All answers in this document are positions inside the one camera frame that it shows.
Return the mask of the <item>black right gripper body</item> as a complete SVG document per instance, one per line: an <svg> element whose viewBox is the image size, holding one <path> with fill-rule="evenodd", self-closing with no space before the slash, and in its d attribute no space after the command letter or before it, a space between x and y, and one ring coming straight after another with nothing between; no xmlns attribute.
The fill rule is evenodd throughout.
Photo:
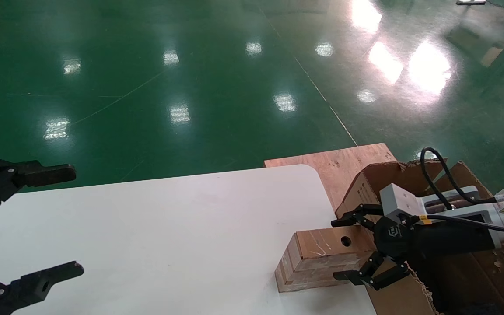
<svg viewBox="0 0 504 315"><path fill-rule="evenodd" d="M374 225L372 261L389 259L402 263L409 259L488 251L496 248L494 237L485 227L439 220L419 224L407 214L382 217Z"/></svg>

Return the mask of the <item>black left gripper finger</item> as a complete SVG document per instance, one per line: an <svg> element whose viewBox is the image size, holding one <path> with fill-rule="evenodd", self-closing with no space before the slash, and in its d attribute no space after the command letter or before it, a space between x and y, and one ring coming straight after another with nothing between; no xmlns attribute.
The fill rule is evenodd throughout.
<svg viewBox="0 0 504 315"><path fill-rule="evenodd" d="M24 187L74 181L76 176L76 170L70 164L44 167L38 160L12 163L0 159L0 205Z"/></svg>
<svg viewBox="0 0 504 315"><path fill-rule="evenodd" d="M84 274L78 262L68 262L30 273L9 284L0 282L0 315L11 315L19 309L44 301L53 285Z"/></svg>

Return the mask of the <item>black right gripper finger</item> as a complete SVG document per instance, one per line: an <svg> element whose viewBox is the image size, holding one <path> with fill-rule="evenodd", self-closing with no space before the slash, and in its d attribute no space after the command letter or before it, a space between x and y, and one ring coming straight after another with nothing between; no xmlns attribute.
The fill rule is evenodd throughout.
<svg viewBox="0 0 504 315"><path fill-rule="evenodd" d="M388 259L388 256L384 255L384 253L375 251L359 270L339 271L333 273L333 277L338 281L347 280L356 286L368 285L375 291L379 291L410 275L406 262L396 262L394 260L391 260L393 267L377 275L376 272L382 267L386 259Z"/></svg>
<svg viewBox="0 0 504 315"><path fill-rule="evenodd" d="M359 204L353 211L346 212L341 218L331 221L331 226L337 227L351 227L353 225L360 225L368 231L373 232L375 223L366 218L367 215L376 215L382 217L384 215L382 205L374 204Z"/></svg>

